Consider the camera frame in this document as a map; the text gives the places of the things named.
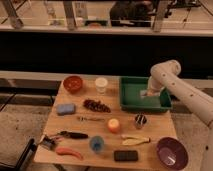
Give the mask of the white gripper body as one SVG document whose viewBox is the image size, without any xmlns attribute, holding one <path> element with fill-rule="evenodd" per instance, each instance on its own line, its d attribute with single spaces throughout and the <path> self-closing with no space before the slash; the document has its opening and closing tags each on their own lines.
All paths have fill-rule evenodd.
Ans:
<svg viewBox="0 0 213 171">
<path fill-rule="evenodd" d="M 157 96 L 160 94 L 162 89 L 163 89 L 163 86 L 161 84 L 149 85 L 148 89 L 147 89 L 147 95 L 148 96 Z"/>
</svg>

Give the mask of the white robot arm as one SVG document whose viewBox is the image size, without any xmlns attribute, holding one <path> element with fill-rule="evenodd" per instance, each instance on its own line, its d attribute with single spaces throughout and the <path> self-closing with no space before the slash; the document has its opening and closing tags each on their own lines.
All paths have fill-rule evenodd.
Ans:
<svg viewBox="0 0 213 171">
<path fill-rule="evenodd" d="M 153 65 L 148 79 L 148 94 L 167 88 L 209 128 L 200 171 L 213 171 L 213 97 L 180 79 L 180 72 L 181 65 L 177 60 Z"/>
</svg>

